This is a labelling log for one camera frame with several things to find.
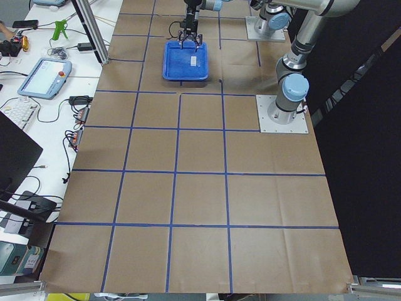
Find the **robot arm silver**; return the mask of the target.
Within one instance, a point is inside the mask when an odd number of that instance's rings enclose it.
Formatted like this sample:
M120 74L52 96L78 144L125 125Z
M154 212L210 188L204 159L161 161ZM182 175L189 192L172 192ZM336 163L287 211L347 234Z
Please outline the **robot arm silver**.
M359 1L266 1L266 3L305 9L308 12L292 42L291 49L276 64L278 94L276 100L268 107L268 115L273 122L286 125L294 120L299 104L308 93L310 85L302 72L327 19L346 15Z
M247 38L250 41L284 41L284 29L289 25L290 15L286 6L269 4L267 1L234 1L238 7L223 5L229 1L185 1L185 17L178 21L178 33L171 37L180 47L186 41L202 46L202 35L198 32L201 11L218 12L220 17L245 20Z

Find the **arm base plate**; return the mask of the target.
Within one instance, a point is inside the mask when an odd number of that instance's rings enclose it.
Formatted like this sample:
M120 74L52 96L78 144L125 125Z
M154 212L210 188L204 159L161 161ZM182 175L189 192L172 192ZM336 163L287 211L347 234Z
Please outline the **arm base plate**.
M300 103L293 112L276 106L275 95L256 95L259 130L263 134L308 134L306 113Z
M249 41L285 42L283 28L287 20L287 18L281 20L281 17L264 20L257 16L247 16L247 39Z

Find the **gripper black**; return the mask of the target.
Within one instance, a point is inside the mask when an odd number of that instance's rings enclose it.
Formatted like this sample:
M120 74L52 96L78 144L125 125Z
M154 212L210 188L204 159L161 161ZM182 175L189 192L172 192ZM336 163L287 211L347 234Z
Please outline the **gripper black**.
M189 19L186 18L183 21L180 21L181 30L178 31L177 41L179 43L179 49L184 49L184 41L193 41L195 46L195 52L199 50L200 45L203 43L202 34L197 32L198 29L198 20L197 19Z

